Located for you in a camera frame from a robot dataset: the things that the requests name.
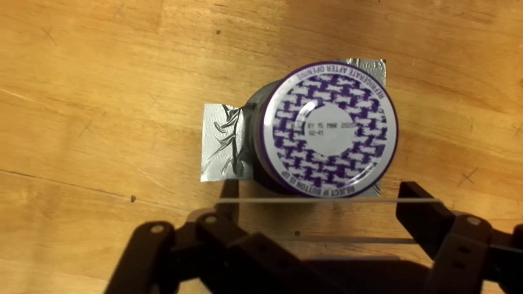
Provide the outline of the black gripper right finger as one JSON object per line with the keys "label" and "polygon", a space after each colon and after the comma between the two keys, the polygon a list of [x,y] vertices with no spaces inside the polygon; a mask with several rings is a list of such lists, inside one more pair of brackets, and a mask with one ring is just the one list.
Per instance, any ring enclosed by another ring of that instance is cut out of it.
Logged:
{"label": "black gripper right finger", "polygon": [[512,231],[455,212],[416,181],[403,181],[396,218],[434,259],[426,294],[481,294],[494,280],[506,294],[523,294],[523,223]]}

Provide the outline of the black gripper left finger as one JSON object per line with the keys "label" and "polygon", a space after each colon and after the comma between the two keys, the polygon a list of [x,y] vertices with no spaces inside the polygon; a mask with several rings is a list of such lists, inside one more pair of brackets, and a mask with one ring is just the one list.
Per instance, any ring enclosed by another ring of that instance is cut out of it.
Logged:
{"label": "black gripper left finger", "polygon": [[200,279],[213,294],[301,294],[306,262],[264,233],[238,223],[238,207],[197,210],[177,228],[138,225],[104,294],[179,294]]}

